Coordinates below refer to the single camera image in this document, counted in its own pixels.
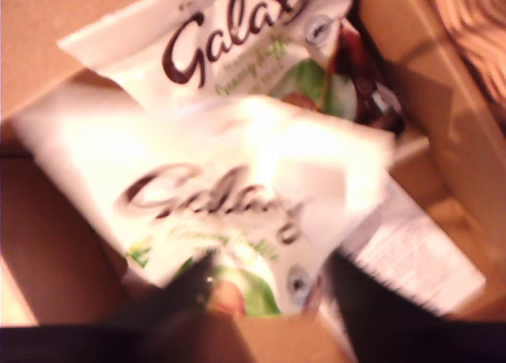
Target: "cardboard box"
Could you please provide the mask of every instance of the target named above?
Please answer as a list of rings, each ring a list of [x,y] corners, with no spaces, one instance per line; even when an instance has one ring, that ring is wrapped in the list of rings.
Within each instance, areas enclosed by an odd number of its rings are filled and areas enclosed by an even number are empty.
[[[65,80],[111,85],[55,41],[133,1],[2,0],[2,324],[98,320],[137,293],[119,283],[122,258],[34,165],[9,122]],[[392,175],[487,278],[483,293],[451,316],[506,320],[506,142],[426,0],[359,3],[390,83],[430,143],[404,136]],[[199,323],[207,361],[223,358],[210,329],[239,346],[229,360],[347,359],[314,316]],[[189,360],[202,358],[195,354]]]

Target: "white candy wrapper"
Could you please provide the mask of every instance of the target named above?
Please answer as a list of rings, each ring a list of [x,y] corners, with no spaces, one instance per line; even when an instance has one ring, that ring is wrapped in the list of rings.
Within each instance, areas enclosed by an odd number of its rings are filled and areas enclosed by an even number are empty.
[[[68,86],[19,115],[17,129],[156,285],[216,248],[217,306],[298,312],[326,257],[383,197],[390,133],[267,97],[162,115],[118,90]]]
[[[150,111],[266,94],[354,119],[352,81],[326,73],[351,2],[141,0],[59,46]]]

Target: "brown surface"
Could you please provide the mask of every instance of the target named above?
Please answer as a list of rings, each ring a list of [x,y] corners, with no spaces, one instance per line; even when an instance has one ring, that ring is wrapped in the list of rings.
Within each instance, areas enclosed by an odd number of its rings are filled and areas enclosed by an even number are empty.
[[[2,118],[81,69],[57,49],[59,37],[132,1],[2,0]],[[425,0],[362,0],[361,16],[387,59],[395,92],[431,142],[431,157],[404,161],[394,176],[488,280],[485,292],[455,316],[502,319],[506,144]],[[0,169],[2,258],[25,299],[15,288],[7,293],[15,304],[9,314],[22,314],[27,305],[41,323],[75,323],[122,304],[127,295],[115,270],[72,206],[30,161],[4,159]],[[121,271],[123,262],[115,262]],[[3,320],[5,312],[2,304]],[[209,346],[218,346],[223,340],[210,331],[216,331],[213,322],[203,330]],[[343,358],[321,325],[307,317],[234,324],[258,361]],[[225,330],[233,340],[234,330]]]
[[[361,18],[403,107],[429,136],[438,172],[506,251],[506,143],[426,0],[361,0]]]
[[[134,1],[2,0],[2,119],[81,69],[56,40]]]
[[[99,237],[46,176],[22,158],[0,169],[2,259],[36,321],[98,320],[126,301]]]

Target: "hazelnut graphic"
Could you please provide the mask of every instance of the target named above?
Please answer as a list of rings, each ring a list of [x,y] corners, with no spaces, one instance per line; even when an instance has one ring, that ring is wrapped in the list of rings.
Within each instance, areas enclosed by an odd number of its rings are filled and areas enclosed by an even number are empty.
[[[316,104],[311,98],[300,93],[290,93],[283,97],[283,102],[287,104],[294,104],[300,108],[306,108],[308,110],[316,110]]]
[[[215,283],[209,306],[223,312],[246,314],[243,294],[233,282],[228,280]]]

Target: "white paper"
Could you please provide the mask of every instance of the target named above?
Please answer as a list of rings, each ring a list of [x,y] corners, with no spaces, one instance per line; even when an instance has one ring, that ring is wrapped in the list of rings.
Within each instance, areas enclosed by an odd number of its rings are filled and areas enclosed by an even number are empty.
[[[378,282],[437,316],[455,310],[485,285],[483,273],[392,178],[383,205],[342,249]],[[327,298],[320,312],[349,350],[336,301]]]

